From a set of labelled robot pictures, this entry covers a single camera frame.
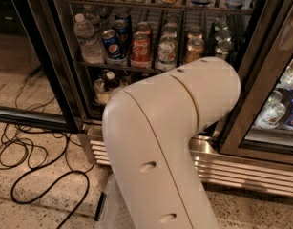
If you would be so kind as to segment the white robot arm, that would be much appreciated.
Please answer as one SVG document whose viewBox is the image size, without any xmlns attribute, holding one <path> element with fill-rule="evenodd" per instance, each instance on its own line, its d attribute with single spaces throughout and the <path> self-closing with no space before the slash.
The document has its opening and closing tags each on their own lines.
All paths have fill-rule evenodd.
<svg viewBox="0 0 293 229">
<path fill-rule="evenodd" d="M 189 142 L 226 116 L 240 93 L 234 68 L 204 57 L 113 94 L 103 139 L 136 229 L 220 229 Z"/>
</svg>

